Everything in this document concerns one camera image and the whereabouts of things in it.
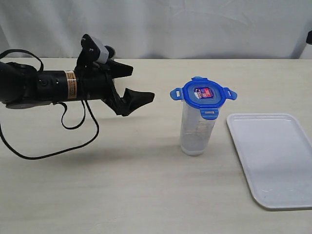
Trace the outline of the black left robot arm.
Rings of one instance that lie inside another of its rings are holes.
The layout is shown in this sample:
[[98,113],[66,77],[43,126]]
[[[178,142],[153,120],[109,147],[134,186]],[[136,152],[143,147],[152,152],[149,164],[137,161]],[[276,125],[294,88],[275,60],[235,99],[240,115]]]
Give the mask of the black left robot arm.
[[73,71],[38,71],[33,66],[0,64],[0,101],[8,109],[27,109],[59,102],[101,100],[117,115],[128,116],[151,103],[154,93],[125,89],[119,96],[114,79],[131,76],[133,67],[109,59],[105,64],[77,64]]

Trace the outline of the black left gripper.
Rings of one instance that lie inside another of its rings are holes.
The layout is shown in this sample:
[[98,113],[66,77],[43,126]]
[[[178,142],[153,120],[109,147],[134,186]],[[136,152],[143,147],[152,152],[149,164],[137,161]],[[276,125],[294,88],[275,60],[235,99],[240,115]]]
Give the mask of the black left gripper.
[[75,66],[77,78],[76,100],[102,100],[117,115],[128,116],[136,109],[153,102],[155,94],[126,88],[123,97],[117,94],[113,79],[129,77],[133,67],[108,59],[106,64],[96,64],[84,69]]

